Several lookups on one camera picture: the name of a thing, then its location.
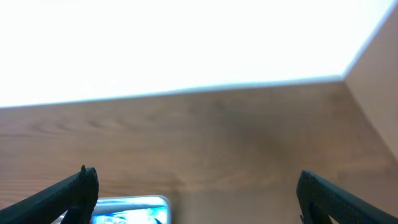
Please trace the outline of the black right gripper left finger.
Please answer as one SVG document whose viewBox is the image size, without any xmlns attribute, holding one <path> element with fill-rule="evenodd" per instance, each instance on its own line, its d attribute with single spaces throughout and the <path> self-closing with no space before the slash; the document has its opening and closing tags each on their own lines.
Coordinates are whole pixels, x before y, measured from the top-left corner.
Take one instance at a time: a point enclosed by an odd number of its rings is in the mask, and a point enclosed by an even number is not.
<svg viewBox="0 0 398 224">
<path fill-rule="evenodd" d="M 52 223 L 63 215 L 62 223 L 89 223 L 99 194 L 95 168 L 81 170 L 1 210 L 1 223 Z"/>
</svg>

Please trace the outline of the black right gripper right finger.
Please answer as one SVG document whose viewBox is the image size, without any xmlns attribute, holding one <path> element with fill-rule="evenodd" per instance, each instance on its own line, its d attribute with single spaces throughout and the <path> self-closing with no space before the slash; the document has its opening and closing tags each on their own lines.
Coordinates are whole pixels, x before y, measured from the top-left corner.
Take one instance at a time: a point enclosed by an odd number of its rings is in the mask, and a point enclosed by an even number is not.
<svg viewBox="0 0 398 224">
<path fill-rule="evenodd" d="M 397 224 L 397 217 L 308 170 L 301 171 L 296 194 L 303 224 Z"/>
</svg>

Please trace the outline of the blue KoolFever box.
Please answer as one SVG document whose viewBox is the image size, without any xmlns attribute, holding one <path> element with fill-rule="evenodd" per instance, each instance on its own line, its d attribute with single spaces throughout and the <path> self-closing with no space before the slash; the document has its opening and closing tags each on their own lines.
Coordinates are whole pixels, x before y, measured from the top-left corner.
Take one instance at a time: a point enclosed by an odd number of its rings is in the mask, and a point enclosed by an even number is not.
<svg viewBox="0 0 398 224">
<path fill-rule="evenodd" d="M 91 218 L 92 224 L 168 224 L 169 221 L 164 207 L 99 213 Z"/>
</svg>

